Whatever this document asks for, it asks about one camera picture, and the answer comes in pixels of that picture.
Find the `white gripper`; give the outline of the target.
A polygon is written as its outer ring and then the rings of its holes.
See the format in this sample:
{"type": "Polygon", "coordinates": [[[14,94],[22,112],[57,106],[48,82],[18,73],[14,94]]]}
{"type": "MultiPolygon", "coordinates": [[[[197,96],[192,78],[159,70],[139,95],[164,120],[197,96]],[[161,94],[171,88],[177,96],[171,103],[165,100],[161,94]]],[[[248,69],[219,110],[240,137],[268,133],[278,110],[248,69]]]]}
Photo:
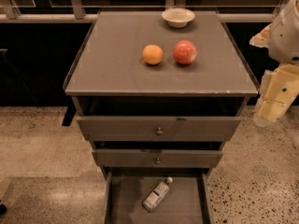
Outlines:
{"type": "MultiPolygon", "coordinates": [[[[249,43],[257,48],[267,48],[270,28],[271,24],[268,24],[249,43]]],[[[280,119],[299,95],[299,66],[282,63],[274,71],[266,70],[259,93],[253,121],[256,125],[265,127],[280,119]]]]}

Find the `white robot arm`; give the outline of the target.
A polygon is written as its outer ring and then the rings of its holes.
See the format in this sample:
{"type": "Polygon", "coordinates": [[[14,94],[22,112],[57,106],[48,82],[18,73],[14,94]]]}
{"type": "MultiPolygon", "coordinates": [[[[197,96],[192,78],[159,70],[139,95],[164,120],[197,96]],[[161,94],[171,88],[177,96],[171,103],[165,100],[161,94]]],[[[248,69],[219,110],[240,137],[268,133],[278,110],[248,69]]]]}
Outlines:
{"type": "Polygon", "coordinates": [[[274,71],[264,72],[254,109],[254,123],[265,127],[280,119],[299,95],[299,0],[290,0],[249,43],[268,48],[269,57],[279,62],[274,71]]]}

